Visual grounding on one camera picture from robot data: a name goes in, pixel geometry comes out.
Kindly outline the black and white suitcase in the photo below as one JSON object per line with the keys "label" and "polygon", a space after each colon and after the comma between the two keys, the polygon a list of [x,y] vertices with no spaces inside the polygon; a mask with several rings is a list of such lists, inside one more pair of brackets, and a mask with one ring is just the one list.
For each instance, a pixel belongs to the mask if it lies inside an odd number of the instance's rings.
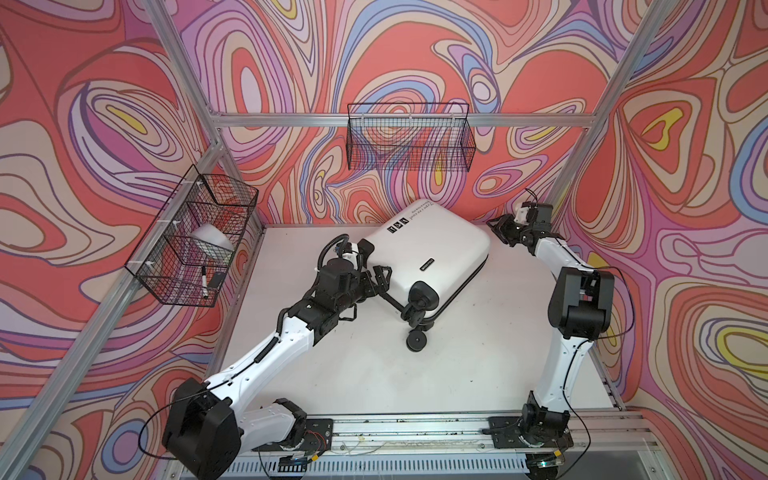
{"label": "black and white suitcase", "polygon": [[419,352],[426,332],[486,264],[490,237],[430,200],[417,200],[358,242],[363,263],[392,268],[380,297],[408,324],[406,346]]}

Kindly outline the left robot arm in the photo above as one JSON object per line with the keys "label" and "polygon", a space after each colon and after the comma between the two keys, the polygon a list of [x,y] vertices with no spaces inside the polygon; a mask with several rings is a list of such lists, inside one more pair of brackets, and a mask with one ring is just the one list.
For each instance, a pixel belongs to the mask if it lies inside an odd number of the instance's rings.
{"label": "left robot arm", "polygon": [[189,379],[170,404],[161,443],[197,479],[217,479],[243,452],[264,445],[300,446],[306,413],[279,398],[257,410],[251,402],[287,365],[330,333],[347,310],[389,290],[392,270],[366,270],[347,258],[322,266],[312,287],[280,311],[275,331],[204,381]]}

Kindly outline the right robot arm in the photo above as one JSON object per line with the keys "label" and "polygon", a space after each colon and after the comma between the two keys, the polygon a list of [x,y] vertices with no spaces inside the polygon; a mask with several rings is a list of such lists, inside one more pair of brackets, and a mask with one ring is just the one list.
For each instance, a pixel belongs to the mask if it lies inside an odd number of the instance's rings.
{"label": "right robot arm", "polygon": [[552,229],[553,206],[527,201],[514,214],[486,222],[505,245],[524,246],[555,278],[547,308],[552,338],[544,370],[517,423],[532,447],[566,434],[572,391],[581,364],[610,325],[615,277],[590,266]]}

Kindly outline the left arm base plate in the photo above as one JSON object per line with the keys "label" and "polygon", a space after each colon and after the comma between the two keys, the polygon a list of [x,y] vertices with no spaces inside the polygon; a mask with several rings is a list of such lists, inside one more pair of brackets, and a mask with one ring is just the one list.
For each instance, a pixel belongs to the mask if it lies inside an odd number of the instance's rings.
{"label": "left arm base plate", "polygon": [[309,418],[294,427],[286,440],[259,446],[254,452],[321,453],[332,447],[333,432],[332,418]]}

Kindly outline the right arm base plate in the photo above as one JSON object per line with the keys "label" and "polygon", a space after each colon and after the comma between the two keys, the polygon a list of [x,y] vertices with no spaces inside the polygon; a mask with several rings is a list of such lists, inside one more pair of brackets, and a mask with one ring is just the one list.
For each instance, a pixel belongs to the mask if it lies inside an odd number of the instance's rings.
{"label": "right arm base plate", "polygon": [[488,427],[481,430],[489,435],[496,449],[543,448],[567,450],[574,446],[567,426],[567,414],[545,415],[542,419],[524,419],[522,416],[494,416],[488,418]]}

